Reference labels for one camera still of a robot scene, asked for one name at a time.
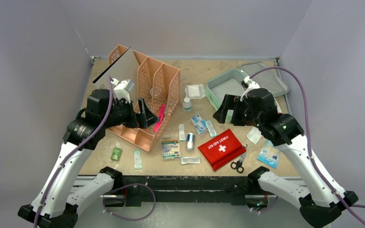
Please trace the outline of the teal bandage strip packet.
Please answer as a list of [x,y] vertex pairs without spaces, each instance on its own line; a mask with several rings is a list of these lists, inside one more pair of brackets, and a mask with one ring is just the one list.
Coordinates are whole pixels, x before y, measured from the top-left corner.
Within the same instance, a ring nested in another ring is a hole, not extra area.
[[211,120],[206,120],[205,121],[208,132],[210,134],[211,137],[216,137],[218,134],[216,133],[216,130],[211,122]]

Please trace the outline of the alcohol wipes bag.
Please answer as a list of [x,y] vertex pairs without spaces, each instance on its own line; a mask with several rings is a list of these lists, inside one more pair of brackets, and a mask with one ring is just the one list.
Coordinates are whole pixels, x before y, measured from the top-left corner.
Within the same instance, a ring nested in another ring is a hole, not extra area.
[[195,130],[199,136],[202,136],[203,134],[208,132],[206,121],[199,114],[193,116],[191,118],[191,122],[194,125]]

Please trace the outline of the red first aid pouch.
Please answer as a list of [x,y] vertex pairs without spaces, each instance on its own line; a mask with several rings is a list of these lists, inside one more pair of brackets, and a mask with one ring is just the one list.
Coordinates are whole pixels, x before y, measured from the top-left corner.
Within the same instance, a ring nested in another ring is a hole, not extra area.
[[231,129],[227,129],[200,145],[198,149],[206,158],[213,171],[217,171],[246,151]]

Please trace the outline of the white bandage strip packet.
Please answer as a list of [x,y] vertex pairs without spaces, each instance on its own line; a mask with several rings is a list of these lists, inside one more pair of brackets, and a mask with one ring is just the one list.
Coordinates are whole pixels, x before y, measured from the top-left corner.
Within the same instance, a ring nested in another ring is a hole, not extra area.
[[184,124],[179,124],[178,129],[179,129],[179,141],[186,141]]

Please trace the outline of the teal printed plaster packet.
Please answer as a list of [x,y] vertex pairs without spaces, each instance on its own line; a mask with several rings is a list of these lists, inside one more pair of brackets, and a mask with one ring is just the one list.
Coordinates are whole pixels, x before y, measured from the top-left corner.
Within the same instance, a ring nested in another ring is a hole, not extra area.
[[136,170],[142,169],[142,160],[139,150],[134,151],[134,168]]

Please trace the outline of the clear packet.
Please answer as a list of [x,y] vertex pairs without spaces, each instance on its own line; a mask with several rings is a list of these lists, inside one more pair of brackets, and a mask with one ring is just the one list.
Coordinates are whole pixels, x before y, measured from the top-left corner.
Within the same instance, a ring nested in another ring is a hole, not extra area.
[[200,157],[181,157],[181,164],[200,164]]

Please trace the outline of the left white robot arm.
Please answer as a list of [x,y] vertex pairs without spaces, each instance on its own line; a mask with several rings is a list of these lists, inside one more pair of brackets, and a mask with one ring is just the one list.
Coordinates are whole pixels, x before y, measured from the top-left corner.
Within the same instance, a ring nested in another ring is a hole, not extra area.
[[138,99],[138,105],[140,111],[135,112],[132,102],[115,98],[111,90],[94,90],[86,107],[68,124],[60,154],[44,187],[32,203],[20,207],[18,216],[36,228],[72,228],[101,195],[119,193],[126,197],[130,185],[124,184],[121,172],[110,167],[102,168],[76,192],[71,189],[108,128],[122,125],[146,129],[159,121],[143,98]]

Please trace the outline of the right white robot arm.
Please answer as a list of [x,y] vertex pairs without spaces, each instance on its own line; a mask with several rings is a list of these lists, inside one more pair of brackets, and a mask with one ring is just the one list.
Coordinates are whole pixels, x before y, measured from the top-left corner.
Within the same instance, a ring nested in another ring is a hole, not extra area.
[[228,111],[233,112],[231,123],[234,126],[259,129],[262,136],[288,158],[304,182],[304,186],[296,185],[261,166],[248,175],[251,192],[263,190],[277,195],[295,206],[315,228],[332,223],[346,207],[358,201],[358,196],[341,187],[308,148],[307,137],[298,121],[278,112],[274,97],[267,89],[252,89],[244,98],[225,95],[213,118],[222,124]]

